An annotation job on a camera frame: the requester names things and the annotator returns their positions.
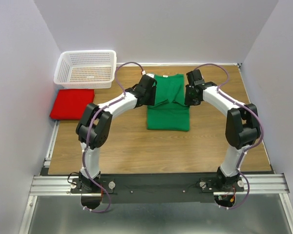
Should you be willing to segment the green t shirt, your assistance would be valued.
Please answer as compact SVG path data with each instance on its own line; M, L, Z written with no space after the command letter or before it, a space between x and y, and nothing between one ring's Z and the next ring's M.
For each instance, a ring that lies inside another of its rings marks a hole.
M147 107L147 129L190 130L189 106L185 105L184 75L154 75L157 81L155 103Z

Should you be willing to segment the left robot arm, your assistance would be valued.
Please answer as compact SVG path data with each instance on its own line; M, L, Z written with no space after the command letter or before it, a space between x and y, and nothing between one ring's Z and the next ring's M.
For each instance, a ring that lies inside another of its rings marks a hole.
M125 89L118 97L100 105L90 103L80 119L76 134L82 148L82 168L79 180L89 193L98 189L100 148L106 142L113 119L141 106L155 104L157 81L143 74L139 83Z

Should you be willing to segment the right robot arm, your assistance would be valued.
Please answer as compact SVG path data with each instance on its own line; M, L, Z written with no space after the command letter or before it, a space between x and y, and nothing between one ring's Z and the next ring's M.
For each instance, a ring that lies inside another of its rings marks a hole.
M217 169L212 186L226 191L238 182L240 167L247 151L262 139L257 107L239 102L213 82L206 82L199 69L186 73L185 105L197 106L205 101L226 117L225 137L229 144L225 159Z

